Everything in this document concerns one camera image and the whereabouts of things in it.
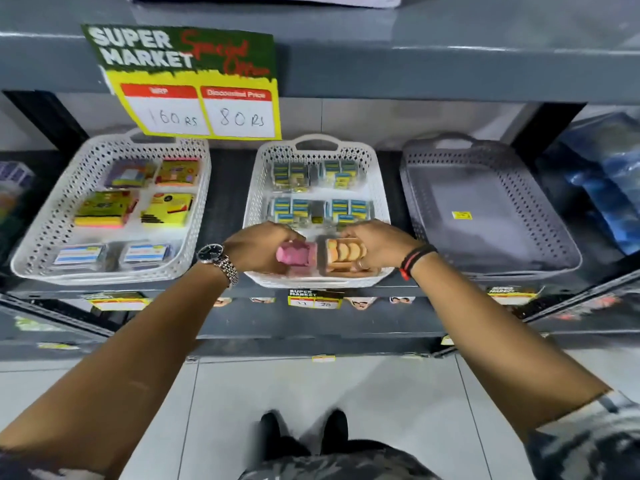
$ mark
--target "black shoe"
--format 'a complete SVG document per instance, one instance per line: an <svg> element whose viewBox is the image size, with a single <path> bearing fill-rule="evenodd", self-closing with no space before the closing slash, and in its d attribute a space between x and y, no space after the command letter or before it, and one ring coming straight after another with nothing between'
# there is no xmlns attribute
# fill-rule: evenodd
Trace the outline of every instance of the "black shoe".
<svg viewBox="0 0 640 480"><path fill-rule="evenodd" d="M280 426L274 411L263 414L258 425L258 456L260 461L270 460L280 440Z"/></svg>
<svg viewBox="0 0 640 480"><path fill-rule="evenodd" d="M334 410L324 425L322 454L340 453L349 439L347 416L340 409Z"/></svg>

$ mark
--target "metal watch strap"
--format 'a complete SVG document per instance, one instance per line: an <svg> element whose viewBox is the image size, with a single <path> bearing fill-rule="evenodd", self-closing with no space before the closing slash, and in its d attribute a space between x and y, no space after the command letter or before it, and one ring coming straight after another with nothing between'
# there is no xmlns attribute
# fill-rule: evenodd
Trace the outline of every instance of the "metal watch strap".
<svg viewBox="0 0 640 480"><path fill-rule="evenodd" d="M222 256L222 259L220 259L219 262L212 263L212 264L215 264L216 266L218 266L222 270L222 272L227 275L229 279L229 288L236 286L236 284L238 284L238 271L236 269L236 266L234 266L231 260L229 259L229 256L224 254Z"/></svg>

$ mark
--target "black wristband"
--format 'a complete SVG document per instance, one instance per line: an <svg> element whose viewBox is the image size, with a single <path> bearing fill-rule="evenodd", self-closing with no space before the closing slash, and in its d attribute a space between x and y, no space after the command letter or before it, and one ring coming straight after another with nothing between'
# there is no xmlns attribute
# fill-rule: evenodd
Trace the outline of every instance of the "black wristband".
<svg viewBox="0 0 640 480"><path fill-rule="evenodd" d="M437 249L431 244L425 244L423 246L420 246L419 248L412 250L409 254L407 254L407 256L404 258L404 261L402 261L402 265L400 266L400 274L402 274L402 277L405 280L409 281L413 265L418 262L418 259L426 254L436 251Z"/></svg>

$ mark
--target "white wall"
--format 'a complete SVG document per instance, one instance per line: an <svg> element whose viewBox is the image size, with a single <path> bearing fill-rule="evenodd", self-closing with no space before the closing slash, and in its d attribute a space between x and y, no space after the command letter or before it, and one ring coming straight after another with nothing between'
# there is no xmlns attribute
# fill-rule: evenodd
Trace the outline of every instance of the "white wall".
<svg viewBox="0 0 640 480"><path fill-rule="evenodd" d="M58 94L89 135L121 132L134 126L115 96ZM377 150L399 150L421 134L460 131L506 143L528 121L535 104L281 98L282 136L326 133L361 141ZM260 142L209 140L213 148L257 148Z"/></svg>
<svg viewBox="0 0 640 480"><path fill-rule="evenodd" d="M0 93L0 152L54 149L32 122Z"/></svg>

